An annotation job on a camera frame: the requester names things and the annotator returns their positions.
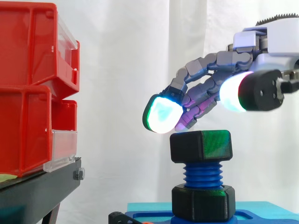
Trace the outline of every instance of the white curtain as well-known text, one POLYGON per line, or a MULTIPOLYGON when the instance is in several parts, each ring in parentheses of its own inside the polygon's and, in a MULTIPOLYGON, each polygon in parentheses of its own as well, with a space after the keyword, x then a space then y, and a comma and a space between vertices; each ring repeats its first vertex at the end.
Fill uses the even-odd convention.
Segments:
MULTIPOLYGON (((81 186, 61 204, 58 224, 105 224, 129 202, 167 202, 183 183, 169 135, 147 131, 142 113, 188 61, 224 50, 260 19, 299 13, 296 0, 53 0, 81 42, 78 156, 81 186)), ((237 201, 269 201, 299 212, 299 94, 268 113, 220 104, 195 130, 227 129, 234 157, 223 180, 237 201)))

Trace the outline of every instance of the black bolt head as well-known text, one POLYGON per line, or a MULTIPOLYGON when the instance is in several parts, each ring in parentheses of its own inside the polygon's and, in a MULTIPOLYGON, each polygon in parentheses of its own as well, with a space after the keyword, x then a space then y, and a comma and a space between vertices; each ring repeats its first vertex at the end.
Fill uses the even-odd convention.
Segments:
POLYGON ((233 157, 227 130, 175 133, 170 136, 170 149, 174 163, 227 161, 233 157))

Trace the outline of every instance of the blue base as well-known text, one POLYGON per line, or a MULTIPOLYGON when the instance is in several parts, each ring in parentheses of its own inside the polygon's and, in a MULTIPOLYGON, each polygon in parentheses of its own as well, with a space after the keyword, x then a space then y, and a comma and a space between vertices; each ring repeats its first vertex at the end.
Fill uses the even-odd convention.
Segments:
MULTIPOLYGON (((237 202, 236 208, 235 216, 221 224, 299 224, 299 215, 269 202, 237 202)), ((173 217, 171 203, 129 203, 126 215, 153 224, 195 224, 173 217)))

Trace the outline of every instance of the black hex nut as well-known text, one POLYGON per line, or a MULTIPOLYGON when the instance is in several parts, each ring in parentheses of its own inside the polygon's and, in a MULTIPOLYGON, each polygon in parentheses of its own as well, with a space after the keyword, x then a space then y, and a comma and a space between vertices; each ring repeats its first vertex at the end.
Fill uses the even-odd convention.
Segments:
POLYGON ((174 163, 227 161, 233 157, 227 130, 175 133, 170 136, 170 149, 174 163))
POLYGON ((191 189, 180 184, 172 189, 172 213, 191 222, 226 222, 235 214, 235 190, 191 189))

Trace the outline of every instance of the blue thread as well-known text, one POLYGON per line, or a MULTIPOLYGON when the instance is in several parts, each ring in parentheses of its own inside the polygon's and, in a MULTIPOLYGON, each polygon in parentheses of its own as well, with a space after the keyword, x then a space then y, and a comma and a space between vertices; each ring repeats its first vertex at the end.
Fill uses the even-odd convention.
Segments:
POLYGON ((222 189, 222 165, 219 162, 187 163, 184 169, 185 187, 200 189, 222 189))

